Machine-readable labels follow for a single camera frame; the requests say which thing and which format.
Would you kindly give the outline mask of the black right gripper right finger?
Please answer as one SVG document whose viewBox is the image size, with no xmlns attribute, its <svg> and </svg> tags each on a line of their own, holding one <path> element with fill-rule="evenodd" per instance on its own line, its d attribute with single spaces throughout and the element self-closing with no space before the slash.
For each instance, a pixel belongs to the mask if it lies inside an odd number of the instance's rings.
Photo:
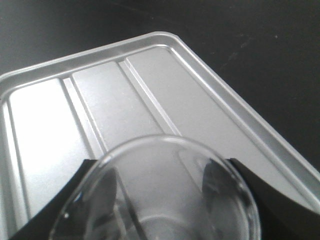
<svg viewBox="0 0 320 240">
<path fill-rule="evenodd" d="M 228 160 L 241 174 L 257 203 L 263 240 L 318 240 L 320 215 L 288 198 L 235 158 Z"/>
</svg>

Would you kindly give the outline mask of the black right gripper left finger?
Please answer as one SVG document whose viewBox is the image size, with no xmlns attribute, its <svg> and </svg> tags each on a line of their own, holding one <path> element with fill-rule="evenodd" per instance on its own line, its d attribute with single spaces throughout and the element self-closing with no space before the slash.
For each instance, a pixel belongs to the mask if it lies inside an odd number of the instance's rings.
<svg viewBox="0 0 320 240">
<path fill-rule="evenodd" d="M 95 159 L 83 160 L 78 170 L 60 192 L 10 239 L 47 240 L 63 205 L 96 162 Z"/>
</svg>

